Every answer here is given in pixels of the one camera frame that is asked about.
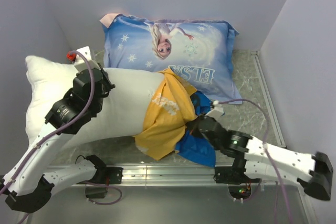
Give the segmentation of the Mickey blue yellow pillowcase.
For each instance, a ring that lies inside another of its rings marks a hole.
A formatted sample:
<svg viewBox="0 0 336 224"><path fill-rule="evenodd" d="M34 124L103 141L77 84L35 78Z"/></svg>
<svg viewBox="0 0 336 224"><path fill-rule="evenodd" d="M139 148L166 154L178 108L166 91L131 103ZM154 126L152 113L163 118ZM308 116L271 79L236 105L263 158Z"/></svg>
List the Mickey blue yellow pillowcase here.
<svg viewBox="0 0 336 224"><path fill-rule="evenodd" d="M216 153L202 136L194 136L187 123L212 108L211 100L170 68L161 71L163 81L152 95L136 147L161 160L172 152L207 167L215 167Z"/></svg>

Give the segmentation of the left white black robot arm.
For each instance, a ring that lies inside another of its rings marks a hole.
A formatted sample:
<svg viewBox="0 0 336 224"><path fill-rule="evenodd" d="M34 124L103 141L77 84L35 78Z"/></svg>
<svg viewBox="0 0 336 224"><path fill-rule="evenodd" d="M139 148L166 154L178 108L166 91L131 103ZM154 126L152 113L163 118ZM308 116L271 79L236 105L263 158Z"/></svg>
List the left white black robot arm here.
<svg viewBox="0 0 336 224"><path fill-rule="evenodd" d="M53 195L77 183L107 186L107 166L95 155L65 169L46 171L60 149L102 111L104 98L115 88L99 64L84 67L72 85L47 113L40 133L20 161L1 178L1 194L6 195L11 210L34 213Z"/></svg>

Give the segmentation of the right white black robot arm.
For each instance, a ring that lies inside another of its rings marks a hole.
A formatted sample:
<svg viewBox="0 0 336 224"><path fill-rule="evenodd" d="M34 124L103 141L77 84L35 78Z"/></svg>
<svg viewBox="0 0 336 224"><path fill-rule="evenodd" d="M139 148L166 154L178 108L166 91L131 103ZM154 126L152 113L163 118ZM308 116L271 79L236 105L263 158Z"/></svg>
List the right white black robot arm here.
<svg viewBox="0 0 336 224"><path fill-rule="evenodd" d="M264 143L247 133L227 130L210 116L199 116L186 126L193 136L202 136L215 150L233 158L231 166L215 167L216 183L240 185L263 180L300 185L312 198L331 199L334 169L327 154L300 153Z"/></svg>

